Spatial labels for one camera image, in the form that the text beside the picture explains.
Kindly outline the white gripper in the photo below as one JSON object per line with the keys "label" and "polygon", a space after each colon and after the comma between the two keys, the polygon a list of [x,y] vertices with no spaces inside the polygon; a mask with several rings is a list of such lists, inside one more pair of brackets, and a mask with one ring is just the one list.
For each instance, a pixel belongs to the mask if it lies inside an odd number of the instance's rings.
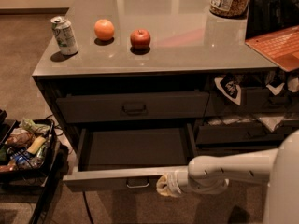
{"label": "white gripper", "polygon": [[157,192],[164,197],[177,198],[190,191],[187,169],[177,169],[162,175],[156,183]]}

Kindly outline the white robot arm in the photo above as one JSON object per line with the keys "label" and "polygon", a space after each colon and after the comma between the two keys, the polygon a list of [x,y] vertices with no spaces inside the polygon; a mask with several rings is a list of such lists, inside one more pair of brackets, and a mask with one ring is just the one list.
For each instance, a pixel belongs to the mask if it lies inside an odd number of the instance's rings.
{"label": "white robot arm", "polygon": [[220,194],[231,180],[267,186],[263,224],[299,224],[299,131],[279,147],[224,157],[197,156],[162,175],[162,196]]}

